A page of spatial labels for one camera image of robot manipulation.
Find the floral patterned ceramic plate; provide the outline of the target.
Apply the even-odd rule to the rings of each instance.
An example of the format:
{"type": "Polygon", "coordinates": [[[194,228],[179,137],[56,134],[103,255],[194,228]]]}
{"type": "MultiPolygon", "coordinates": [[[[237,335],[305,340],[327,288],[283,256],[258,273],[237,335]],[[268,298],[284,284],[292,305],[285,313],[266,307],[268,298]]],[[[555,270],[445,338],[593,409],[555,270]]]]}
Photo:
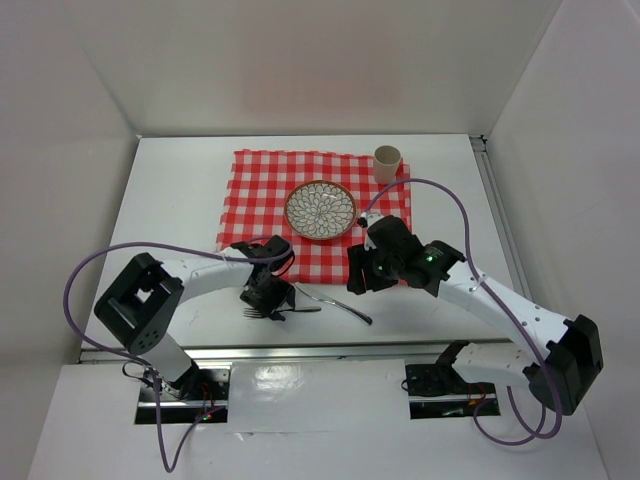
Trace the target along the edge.
{"type": "Polygon", "coordinates": [[[284,216],[298,235],[309,240],[331,240],[345,234],[355,223],[356,202],[341,184],[313,180],[289,193],[284,216]]]}

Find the red white checkered cloth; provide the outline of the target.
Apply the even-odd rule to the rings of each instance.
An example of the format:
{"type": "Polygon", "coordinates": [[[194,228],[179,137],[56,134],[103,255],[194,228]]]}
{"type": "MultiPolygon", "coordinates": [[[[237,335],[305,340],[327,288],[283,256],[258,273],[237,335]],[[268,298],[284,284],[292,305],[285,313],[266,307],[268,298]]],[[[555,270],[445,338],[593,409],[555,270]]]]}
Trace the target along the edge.
{"type": "Polygon", "coordinates": [[[344,285],[348,278],[347,248],[364,242],[355,225],[326,241],[306,239],[285,219],[292,190],[308,181],[331,181],[345,187],[360,213],[383,189],[373,175],[370,155],[319,151],[237,150],[227,182],[216,248],[259,236],[279,235],[291,242],[295,263],[284,278],[291,282],[344,285]]]}

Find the beige paper cup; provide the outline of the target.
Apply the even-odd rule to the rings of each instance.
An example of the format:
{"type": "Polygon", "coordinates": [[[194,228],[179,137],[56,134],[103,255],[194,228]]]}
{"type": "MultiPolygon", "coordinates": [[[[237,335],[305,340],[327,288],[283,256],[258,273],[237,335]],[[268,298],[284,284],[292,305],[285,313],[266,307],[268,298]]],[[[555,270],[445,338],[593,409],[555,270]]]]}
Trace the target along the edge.
{"type": "Polygon", "coordinates": [[[382,145],[377,147],[373,155],[374,180],[382,185],[393,183],[402,159],[401,152],[394,146],[382,145]]]}

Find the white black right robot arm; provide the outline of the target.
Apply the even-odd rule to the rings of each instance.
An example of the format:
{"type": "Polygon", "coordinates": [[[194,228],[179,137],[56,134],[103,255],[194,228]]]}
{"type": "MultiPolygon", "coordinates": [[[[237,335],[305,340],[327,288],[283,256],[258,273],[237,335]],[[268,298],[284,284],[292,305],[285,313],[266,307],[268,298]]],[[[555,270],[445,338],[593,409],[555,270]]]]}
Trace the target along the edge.
{"type": "Polygon", "coordinates": [[[436,379],[448,392],[466,384],[526,388],[542,405],[572,415],[603,369],[598,327],[584,315],[546,310],[481,271],[443,241],[423,244],[405,222],[361,215],[363,243],[347,250],[348,291],[362,295],[400,282],[455,305],[497,329],[508,343],[452,342],[437,360],[436,379]]]}

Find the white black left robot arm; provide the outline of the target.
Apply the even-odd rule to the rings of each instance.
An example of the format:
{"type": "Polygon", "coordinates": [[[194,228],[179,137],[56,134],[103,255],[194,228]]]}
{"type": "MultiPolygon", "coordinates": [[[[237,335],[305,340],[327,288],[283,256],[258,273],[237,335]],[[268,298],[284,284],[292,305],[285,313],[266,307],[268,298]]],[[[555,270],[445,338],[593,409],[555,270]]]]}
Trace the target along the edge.
{"type": "Polygon", "coordinates": [[[207,255],[161,261],[134,256],[94,306],[94,314],[126,353],[148,362],[163,389],[176,399],[193,397],[209,382],[169,335],[180,306],[215,291],[234,288],[259,315],[282,321],[279,308],[295,305],[294,287],[278,272],[294,259],[278,235],[266,243],[237,242],[207,255]]]}

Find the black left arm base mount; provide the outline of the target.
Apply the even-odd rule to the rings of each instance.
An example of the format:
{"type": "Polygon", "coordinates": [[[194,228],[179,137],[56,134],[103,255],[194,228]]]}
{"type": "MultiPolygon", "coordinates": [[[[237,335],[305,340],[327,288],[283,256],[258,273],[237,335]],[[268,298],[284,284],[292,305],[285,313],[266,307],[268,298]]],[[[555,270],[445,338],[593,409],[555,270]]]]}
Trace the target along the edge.
{"type": "MultiPolygon", "coordinates": [[[[135,423],[156,423],[156,396],[152,374],[133,362],[126,362],[121,373],[140,384],[135,423]]],[[[229,367],[201,368],[195,379],[180,386],[160,379],[160,421],[167,425],[191,424],[202,417],[203,424],[228,422],[228,399],[231,370],[229,367]]]]}

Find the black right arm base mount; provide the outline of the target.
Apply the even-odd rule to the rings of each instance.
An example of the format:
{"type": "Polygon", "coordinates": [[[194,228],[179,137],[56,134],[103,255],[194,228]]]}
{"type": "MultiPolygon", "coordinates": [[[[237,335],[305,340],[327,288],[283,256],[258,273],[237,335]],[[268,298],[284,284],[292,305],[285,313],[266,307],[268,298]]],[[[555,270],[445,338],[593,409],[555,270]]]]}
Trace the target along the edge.
{"type": "Polygon", "coordinates": [[[401,389],[409,397],[412,420],[455,419],[479,416],[499,416],[496,388],[491,383],[467,383],[452,367],[454,355],[468,341],[454,341],[434,363],[408,364],[401,389]]]}

